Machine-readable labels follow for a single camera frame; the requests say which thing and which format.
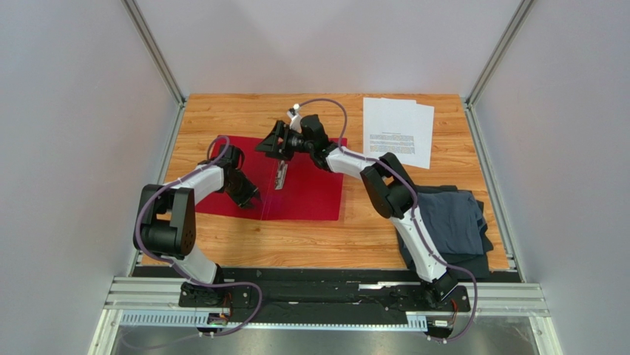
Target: cable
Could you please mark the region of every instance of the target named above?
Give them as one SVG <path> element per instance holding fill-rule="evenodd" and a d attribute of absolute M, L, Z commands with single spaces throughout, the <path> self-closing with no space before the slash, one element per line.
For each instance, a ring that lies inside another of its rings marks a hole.
<path fill-rule="evenodd" d="M 301 104 L 299 104 L 300 107 L 305 106 L 307 104 L 310 104 L 312 102 L 316 102 L 316 101 L 325 101 L 325 102 L 330 102 L 332 104 L 336 104 L 342 111 L 343 111 L 343 128 L 341 131 L 341 134 L 339 135 L 339 151 L 341 151 L 342 154 L 353 157 L 353 158 L 357 158 L 357 159 L 363 159 L 366 161 L 370 161 L 373 163 L 377 163 L 380 166 L 382 166 L 385 170 L 387 170 L 390 174 L 392 174 L 392 176 L 394 176 L 395 179 L 397 179 L 398 181 L 400 181 L 404 187 L 406 187 L 409 192 L 411 193 L 411 197 L 413 199 L 413 205 L 411 207 L 411 220 L 413 221 L 413 225 L 416 227 L 416 231 L 418 232 L 418 235 L 420 236 L 420 240 L 422 241 L 422 244 L 424 245 L 424 247 L 426 248 L 427 251 L 429 251 L 429 255 L 435 259 L 438 263 L 442 264 L 443 266 L 447 267 L 447 268 L 451 268 L 453 270 L 457 270 L 457 271 L 461 271 L 464 272 L 466 275 L 468 275 L 470 277 L 470 279 L 472 280 L 472 288 L 474 290 L 475 293 L 475 298 L 472 301 L 472 312 L 470 314 L 470 318 L 468 319 L 468 323 L 466 324 L 466 326 L 464 327 L 464 329 L 459 332 L 459 334 L 455 335 L 454 337 L 450 337 L 448 338 L 448 340 L 450 341 L 455 341 L 457 339 L 462 338 L 470 329 L 470 326 L 473 324 L 473 320 L 475 319 L 475 314 L 477 311 L 477 279 L 475 278 L 475 275 L 470 272 L 468 269 L 466 268 L 462 268 L 460 266 L 455 266 L 455 265 L 450 265 L 449 263 L 443 261 L 440 257 L 438 257 L 435 252 L 429 248 L 429 244 L 427 243 L 427 240 L 424 238 L 424 235 L 422 234 L 422 231 L 420 230 L 420 225 L 418 224 L 418 220 L 416 219 L 416 207 L 418 206 L 418 195 L 416 190 L 411 187 L 411 185 L 405 181 L 402 176 L 400 176 L 397 172 L 395 172 L 392 168 L 390 168 L 389 166 L 387 166 L 385 163 L 383 163 L 382 161 L 380 161 L 379 159 L 375 159 L 375 158 L 369 158 L 366 157 L 364 155 L 359 155 L 356 154 L 355 152 L 352 152 L 350 150 L 346 150 L 345 147 L 343 147 L 341 145 L 342 139 L 343 139 L 343 135 L 345 134 L 345 129 L 348 126 L 348 113 L 345 110 L 345 107 L 343 107 L 343 105 L 341 105 L 338 101 L 335 101 L 331 98 L 313 98 L 311 100 L 307 100 L 302 102 Z M 444 342 L 447 339 L 440 339 L 440 338 L 435 338 L 437 342 Z"/>
<path fill-rule="evenodd" d="M 140 248 L 140 250 L 142 250 L 142 252 L 147 255 L 148 257 L 151 257 L 152 259 L 155 260 L 159 260 L 159 261 L 163 261 L 165 263 L 168 263 L 181 277 L 183 277 L 184 279 L 187 279 L 189 282 L 191 283 L 195 283 L 197 285 L 200 286 L 204 286 L 207 288 L 226 288 L 226 287 L 235 287 L 235 286 L 250 286 L 254 289 L 256 289 L 256 291 L 258 292 L 258 303 L 256 304 L 256 308 L 254 309 L 253 312 L 251 312 L 251 314 L 249 315 L 249 317 L 247 317 L 247 319 L 245 319 L 244 321 L 242 321 L 239 325 L 237 325 L 236 327 L 229 329 L 227 331 L 222 331 L 220 333 L 216 333 L 216 334 L 206 334 L 206 335 L 213 335 L 214 337 L 222 337 L 225 335 L 229 335 L 229 334 L 233 334 L 237 331 L 239 331 L 240 329 L 242 329 L 243 327 L 245 327 L 255 316 L 256 314 L 258 314 L 258 311 L 260 310 L 260 306 L 263 303 L 263 290 L 260 289 L 260 287 L 258 285 L 256 285 L 255 283 L 250 283 L 250 282 L 246 282 L 246 281 L 241 281 L 241 282 L 236 282 L 236 283 L 221 283 L 221 284 L 211 284 L 211 283 L 203 283 L 199 280 L 196 280 L 192 277 L 190 277 L 190 275 L 188 275 L 184 270 L 180 269 L 174 262 L 173 260 L 170 259 L 165 259 L 163 257 L 158 257 L 157 255 L 151 253 L 144 245 L 142 238 L 140 237 L 140 228 L 142 226 L 142 220 L 144 219 L 144 217 L 146 216 L 147 211 L 149 210 L 149 207 L 151 206 L 152 203 L 155 202 L 155 200 L 160 198 L 160 195 L 162 193 L 164 193 L 166 190 L 170 189 L 171 187 L 178 185 L 180 183 L 183 183 L 184 181 L 188 180 L 189 178 L 192 178 L 193 176 L 195 176 L 196 174 L 199 174 L 200 172 L 206 170 L 207 168 L 209 168 L 210 166 L 213 166 L 215 164 L 215 162 L 217 162 L 218 160 L 220 160 L 221 158 L 223 158 L 223 156 L 226 154 L 228 147 L 230 145 L 230 138 L 228 138 L 225 135 L 220 135 L 218 137 L 216 137 L 208 146 L 208 151 L 206 153 L 206 156 L 208 158 L 208 160 L 210 160 L 209 158 L 209 154 L 212 151 L 212 147 L 214 146 L 214 144 L 219 140 L 219 139 L 223 139 L 226 141 L 226 145 L 223 147 L 223 149 L 221 150 L 221 152 L 219 153 L 219 155 L 211 160 L 209 163 L 207 163 L 204 166 L 201 167 L 197 167 L 195 170 L 193 170 L 192 172 L 189 172 L 188 174 L 184 175 L 183 177 L 180 177 L 179 179 L 172 181 L 170 183 L 167 183 L 166 185 L 162 186 L 160 189 L 158 189 L 147 201 L 146 203 L 144 203 L 144 206 L 142 206 L 142 209 L 140 209 L 140 213 L 138 213 L 138 218 L 136 220 L 135 223 L 135 230 L 134 230 L 134 238 L 136 240 L 136 243 L 138 244 L 138 247 Z M 176 339 L 172 342 L 168 342 L 166 344 L 161 344 L 161 345 L 153 345 L 153 346 L 147 346 L 147 347 L 138 347 L 135 345 L 130 345 L 125 339 L 124 337 L 120 338 L 120 341 L 123 345 L 125 345 L 128 348 L 131 348 L 133 350 L 145 350 L 145 351 L 149 351 L 149 350 L 155 350 L 155 349 L 159 349 L 159 348 L 165 348 L 167 346 L 170 345 L 174 345 L 177 344 L 179 342 L 182 342 L 184 340 L 188 340 L 188 339 L 193 339 L 195 337 L 199 337 L 199 334 L 192 334 L 186 337 L 182 337 L 179 339 Z"/>

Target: white wall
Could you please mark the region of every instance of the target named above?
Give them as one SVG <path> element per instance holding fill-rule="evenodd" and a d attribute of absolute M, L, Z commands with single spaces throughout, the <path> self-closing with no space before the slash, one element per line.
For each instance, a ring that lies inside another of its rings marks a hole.
<path fill-rule="evenodd" d="M 627 354 L 630 2 L 538 1 L 476 112 L 565 354 Z"/>
<path fill-rule="evenodd" d="M 0 354 L 85 354 L 176 107 L 120 1 L 0 3 Z"/>
<path fill-rule="evenodd" d="M 519 0 L 138 3 L 185 95 L 468 95 Z"/>

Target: gray floor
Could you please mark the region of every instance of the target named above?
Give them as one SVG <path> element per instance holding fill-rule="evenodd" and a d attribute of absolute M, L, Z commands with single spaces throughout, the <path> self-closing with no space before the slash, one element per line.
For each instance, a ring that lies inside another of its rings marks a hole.
<path fill-rule="evenodd" d="M 459 319 L 458 326 L 466 322 Z M 194 334 L 190 328 L 125 327 L 119 335 L 131 345 L 158 345 Z M 480 317 L 459 341 L 440 345 L 423 334 L 392 331 L 242 330 L 223 338 L 195 338 L 153 351 L 122 344 L 114 354 L 538 354 L 527 317 Z"/>

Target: stack of paper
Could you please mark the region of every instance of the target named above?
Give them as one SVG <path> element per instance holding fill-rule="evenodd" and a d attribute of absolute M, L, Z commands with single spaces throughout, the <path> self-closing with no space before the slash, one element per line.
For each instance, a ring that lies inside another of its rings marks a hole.
<path fill-rule="evenodd" d="M 414 100 L 363 98 L 363 154 L 392 152 L 403 164 L 429 169 L 433 110 Z"/>

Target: wooden tabletop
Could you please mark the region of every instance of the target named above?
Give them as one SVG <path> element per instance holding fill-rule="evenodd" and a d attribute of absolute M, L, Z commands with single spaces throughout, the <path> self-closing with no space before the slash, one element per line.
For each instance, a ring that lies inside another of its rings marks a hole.
<path fill-rule="evenodd" d="M 431 169 L 405 166 L 418 185 L 457 185 L 485 203 L 487 236 L 495 250 L 490 268 L 508 268 L 473 139 L 457 95 L 191 95 L 166 179 L 190 172 L 217 135 L 264 138 L 286 110 L 309 98 L 338 100 L 348 111 L 348 147 L 362 152 L 363 98 L 413 99 L 435 107 Z M 331 137 L 342 128 L 337 106 L 313 103 L 303 115 L 319 114 Z M 338 221 L 261 221 L 197 213 L 197 245 L 222 266 L 404 268 L 392 224 L 372 207 L 360 180 L 346 177 Z"/>

